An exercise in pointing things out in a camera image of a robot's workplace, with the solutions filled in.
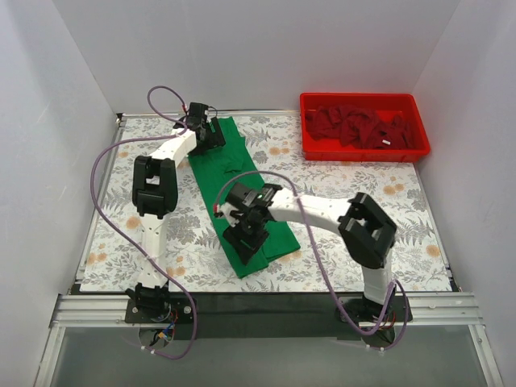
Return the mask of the green t shirt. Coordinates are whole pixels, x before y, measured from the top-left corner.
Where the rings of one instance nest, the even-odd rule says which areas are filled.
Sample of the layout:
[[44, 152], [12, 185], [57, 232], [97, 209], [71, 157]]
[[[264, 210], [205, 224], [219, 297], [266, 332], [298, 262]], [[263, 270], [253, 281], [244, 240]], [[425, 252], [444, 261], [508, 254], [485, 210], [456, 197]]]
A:
[[256, 172], [234, 119], [219, 119], [218, 126], [225, 144], [191, 156], [189, 163], [226, 258], [242, 279], [300, 244], [288, 224], [265, 209], [279, 188]]

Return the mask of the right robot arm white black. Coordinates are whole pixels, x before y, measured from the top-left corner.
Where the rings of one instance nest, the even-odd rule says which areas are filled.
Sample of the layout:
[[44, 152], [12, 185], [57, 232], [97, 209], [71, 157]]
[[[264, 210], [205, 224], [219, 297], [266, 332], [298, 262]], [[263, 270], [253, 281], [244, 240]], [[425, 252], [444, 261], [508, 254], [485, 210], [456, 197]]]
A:
[[215, 215], [229, 223], [223, 238], [242, 264], [248, 264], [272, 239], [266, 230], [270, 223], [305, 223], [341, 236], [348, 254], [362, 268], [366, 314], [378, 321], [392, 314], [391, 249], [397, 226], [366, 193], [331, 199], [301, 195], [274, 184], [252, 189], [237, 182], [225, 202], [215, 207]]

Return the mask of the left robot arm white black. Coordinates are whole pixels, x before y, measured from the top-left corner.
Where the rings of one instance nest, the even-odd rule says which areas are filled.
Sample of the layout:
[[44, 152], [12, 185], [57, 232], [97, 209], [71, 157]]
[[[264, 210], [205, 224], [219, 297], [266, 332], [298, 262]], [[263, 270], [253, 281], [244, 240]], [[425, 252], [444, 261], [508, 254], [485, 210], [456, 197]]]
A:
[[168, 279], [155, 264], [162, 265], [172, 212], [177, 207], [177, 166], [187, 157], [200, 155], [226, 144], [216, 117], [211, 118], [211, 106], [192, 102], [185, 117], [180, 119], [188, 131], [166, 140], [148, 156], [138, 156], [134, 162], [132, 202], [140, 216], [142, 249], [150, 256], [141, 268], [138, 283], [127, 294], [153, 322], [165, 321], [172, 311], [168, 300]]

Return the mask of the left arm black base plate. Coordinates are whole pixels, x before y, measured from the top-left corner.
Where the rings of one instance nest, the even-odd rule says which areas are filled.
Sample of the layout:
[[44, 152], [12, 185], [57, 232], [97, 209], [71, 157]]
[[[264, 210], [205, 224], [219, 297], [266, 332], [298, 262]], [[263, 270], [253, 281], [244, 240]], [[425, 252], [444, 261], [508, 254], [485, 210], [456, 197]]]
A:
[[190, 324], [193, 322], [193, 308], [186, 297], [171, 297], [147, 303], [130, 299], [124, 322]]

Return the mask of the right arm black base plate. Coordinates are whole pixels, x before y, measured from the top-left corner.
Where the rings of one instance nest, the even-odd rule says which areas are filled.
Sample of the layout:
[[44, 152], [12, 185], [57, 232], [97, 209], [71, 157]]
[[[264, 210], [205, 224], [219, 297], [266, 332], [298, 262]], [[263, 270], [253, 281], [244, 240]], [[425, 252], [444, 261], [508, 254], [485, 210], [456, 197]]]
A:
[[[340, 297], [339, 301], [347, 314], [355, 323], [374, 323], [379, 317], [383, 308], [383, 303], [377, 304], [366, 299], [364, 296]], [[391, 321], [393, 318], [397, 322], [404, 322], [406, 312], [408, 312], [408, 322], [413, 320], [410, 306], [406, 306], [405, 298], [401, 295], [394, 295], [387, 306], [384, 320]]]

